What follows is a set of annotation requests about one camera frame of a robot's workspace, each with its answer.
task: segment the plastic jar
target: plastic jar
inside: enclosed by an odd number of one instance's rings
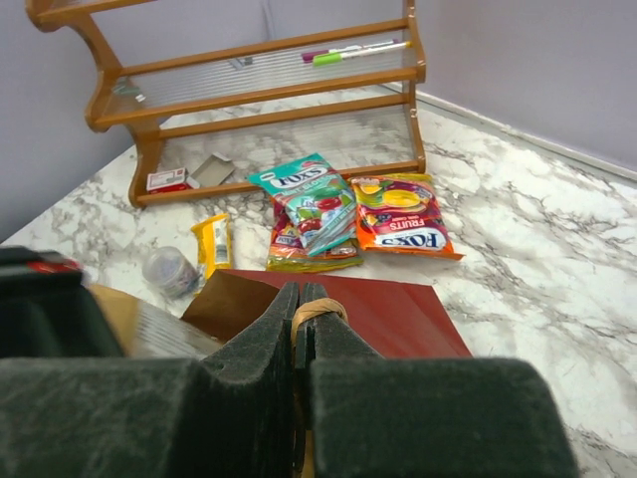
[[[151,253],[141,273],[146,281],[169,299],[191,292],[198,283],[197,271],[174,247],[160,247]]]

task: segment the pen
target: pen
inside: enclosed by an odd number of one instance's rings
[[[317,55],[312,60],[315,67],[322,65],[331,65],[332,63],[339,63],[343,60],[349,60],[358,57],[368,57],[370,55],[378,55],[380,53],[392,52],[394,50],[404,50],[411,47],[411,42],[396,43],[393,45],[385,45],[376,48],[363,48],[360,50],[352,50],[342,53],[327,53],[323,55]]]
[[[316,56],[324,55],[326,53],[352,52],[356,50],[361,50],[363,48],[384,47],[386,45],[393,45],[394,43],[398,43],[398,40],[389,40],[387,42],[375,43],[373,45],[351,45],[349,47],[344,47],[344,48],[332,48],[329,50],[319,50],[317,52],[306,52],[306,53],[301,53],[301,56],[303,57],[304,63],[311,63]]]

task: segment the yellow wrapper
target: yellow wrapper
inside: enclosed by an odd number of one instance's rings
[[[199,243],[198,262],[208,280],[216,269],[232,269],[232,245],[230,242],[230,216],[219,214],[192,226],[190,230]]]

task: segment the marble table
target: marble table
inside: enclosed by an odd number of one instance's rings
[[[339,95],[318,102],[369,92]],[[304,104],[277,102],[168,123],[299,106]],[[394,113],[354,119],[357,137],[347,130],[351,119],[334,119],[344,123],[332,134],[301,124],[185,139],[167,149],[163,167],[196,166],[211,150],[238,158],[238,175],[315,151],[336,167],[395,161],[408,149]],[[419,116],[429,172],[465,259],[367,254],[363,266],[336,274],[433,285],[475,356],[524,359],[547,380],[583,476],[637,476],[635,184],[583,170],[424,105]],[[153,248],[172,245],[195,262],[189,229],[205,218],[229,212],[235,267],[263,270],[272,225],[263,193],[134,209],[127,200],[134,165],[132,148],[6,244],[58,250],[83,263],[94,282],[177,316],[189,299],[167,302],[148,289],[141,261]]]

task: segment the gray wall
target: gray wall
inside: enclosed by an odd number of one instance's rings
[[[187,3],[161,0],[96,20],[125,64],[266,40],[259,0]],[[131,145],[121,126],[103,134],[87,127],[95,85],[93,58],[77,34],[41,33],[24,0],[0,1],[0,241]]]
[[[271,0],[280,37],[377,22],[401,0]],[[637,170],[637,1],[417,0],[422,90]]]

